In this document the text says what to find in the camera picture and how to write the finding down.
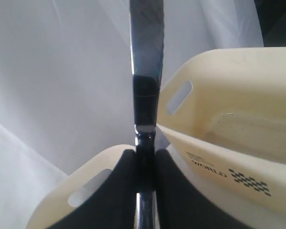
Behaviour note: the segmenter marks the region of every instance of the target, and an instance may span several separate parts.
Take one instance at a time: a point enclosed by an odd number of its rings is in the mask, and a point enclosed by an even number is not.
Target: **cream plastic cutting board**
[[[104,169],[113,170],[126,149],[134,150],[134,146],[117,145],[107,148],[68,176],[37,206],[26,229],[48,228],[74,211],[76,208],[68,204],[68,198]]]
[[[186,81],[192,91],[169,115]],[[192,58],[161,91],[158,125],[193,171],[286,215],[286,48]]]

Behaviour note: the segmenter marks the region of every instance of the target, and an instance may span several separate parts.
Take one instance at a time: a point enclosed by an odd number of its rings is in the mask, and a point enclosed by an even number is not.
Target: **white fabric backdrop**
[[[263,46],[253,0],[164,5],[163,84],[201,52]],[[0,228],[23,228],[66,174],[133,144],[128,27],[127,0],[0,0]]]

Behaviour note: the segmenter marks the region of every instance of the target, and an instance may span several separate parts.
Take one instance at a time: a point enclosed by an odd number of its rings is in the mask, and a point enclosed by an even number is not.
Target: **knife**
[[[137,229],[154,228],[154,139],[163,68],[163,0],[130,0]]]

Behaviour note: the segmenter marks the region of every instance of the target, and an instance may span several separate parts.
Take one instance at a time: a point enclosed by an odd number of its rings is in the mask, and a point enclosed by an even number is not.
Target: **black checkered pattern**
[[[268,189],[268,185],[265,182],[258,182],[252,177],[245,177],[242,173],[236,173],[234,170],[229,169],[234,181],[237,183],[243,183],[246,187],[252,187],[255,191],[264,192],[267,196],[271,196]]]

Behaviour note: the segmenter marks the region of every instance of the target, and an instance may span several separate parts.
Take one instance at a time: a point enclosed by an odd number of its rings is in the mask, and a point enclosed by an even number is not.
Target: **flexible cutting board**
[[[186,81],[192,90],[169,115]],[[286,215],[286,48],[192,58],[161,91],[158,125],[193,171]]]

